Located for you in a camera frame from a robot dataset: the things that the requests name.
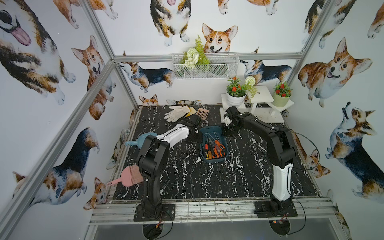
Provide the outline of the teal storage tray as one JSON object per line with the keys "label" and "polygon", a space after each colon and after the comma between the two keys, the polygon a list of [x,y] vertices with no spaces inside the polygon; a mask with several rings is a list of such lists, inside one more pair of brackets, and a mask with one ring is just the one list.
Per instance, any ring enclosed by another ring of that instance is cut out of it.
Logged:
{"label": "teal storage tray", "polygon": [[[201,155],[206,163],[220,163],[226,160],[229,155],[227,143],[224,135],[222,134],[222,128],[219,126],[203,127],[200,129],[203,133],[203,142],[201,143]],[[218,140],[224,145],[226,156],[223,158],[217,158],[215,155],[215,143]]]}

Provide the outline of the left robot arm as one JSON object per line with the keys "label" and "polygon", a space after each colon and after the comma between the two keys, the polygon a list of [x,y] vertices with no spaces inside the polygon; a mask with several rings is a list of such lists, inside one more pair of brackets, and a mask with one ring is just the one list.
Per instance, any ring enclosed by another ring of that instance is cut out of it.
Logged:
{"label": "left robot arm", "polygon": [[160,178],[167,165],[170,149],[179,142],[186,140],[201,143],[202,134],[199,133],[202,118],[194,114],[179,121],[167,132],[144,139],[136,165],[144,178],[145,193],[141,203],[136,207],[136,222],[154,221],[162,217],[165,212],[162,207],[160,193]]}

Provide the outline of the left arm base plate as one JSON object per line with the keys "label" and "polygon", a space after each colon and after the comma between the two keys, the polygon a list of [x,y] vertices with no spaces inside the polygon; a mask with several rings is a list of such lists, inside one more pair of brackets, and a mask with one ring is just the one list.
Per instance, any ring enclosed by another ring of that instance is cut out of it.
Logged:
{"label": "left arm base plate", "polygon": [[147,209],[142,205],[137,205],[134,213],[134,222],[174,221],[176,205],[162,204],[157,207],[149,207]]}

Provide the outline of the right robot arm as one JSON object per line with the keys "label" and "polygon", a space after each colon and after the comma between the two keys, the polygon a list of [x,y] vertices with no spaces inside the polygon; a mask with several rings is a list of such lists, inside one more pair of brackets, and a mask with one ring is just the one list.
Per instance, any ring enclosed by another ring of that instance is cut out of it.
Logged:
{"label": "right robot arm", "polygon": [[290,131],[275,128],[259,120],[249,112],[241,113],[237,107],[229,107],[224,114],[222,132],[231,136],[240,129],[246,129],[261,137],[267,143],[267,160],[273,165],[273,188],[266,208],[257,209],[260,214],[271,213],[275,216],[285,214],[293,206],[293,194],[290,190],[294,159],[298,153]]}

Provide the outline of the large orange handle screwdriver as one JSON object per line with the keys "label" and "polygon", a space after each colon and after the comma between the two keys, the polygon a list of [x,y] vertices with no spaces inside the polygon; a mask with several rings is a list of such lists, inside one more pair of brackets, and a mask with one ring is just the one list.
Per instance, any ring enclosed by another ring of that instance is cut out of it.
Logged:
{"label": "large orange handle screwdriver", "polygon": [[217,158],[223,158],[226,156],[226,152],[225,152],[225,147],[224,145],[221,144],[220,141],[218,140],[215,140],[214,141],[215,143],[215,155]]}

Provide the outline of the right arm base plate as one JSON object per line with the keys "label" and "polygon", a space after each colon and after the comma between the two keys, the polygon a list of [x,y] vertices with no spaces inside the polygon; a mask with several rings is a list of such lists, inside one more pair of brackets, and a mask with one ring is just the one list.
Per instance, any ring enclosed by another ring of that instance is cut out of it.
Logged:
{"label": "right arm base plate", "polygon": [[258,218],[282,218],[283,216],[297,217],[298,213],[292,201],[261,201],[255,202],[254,214]]}

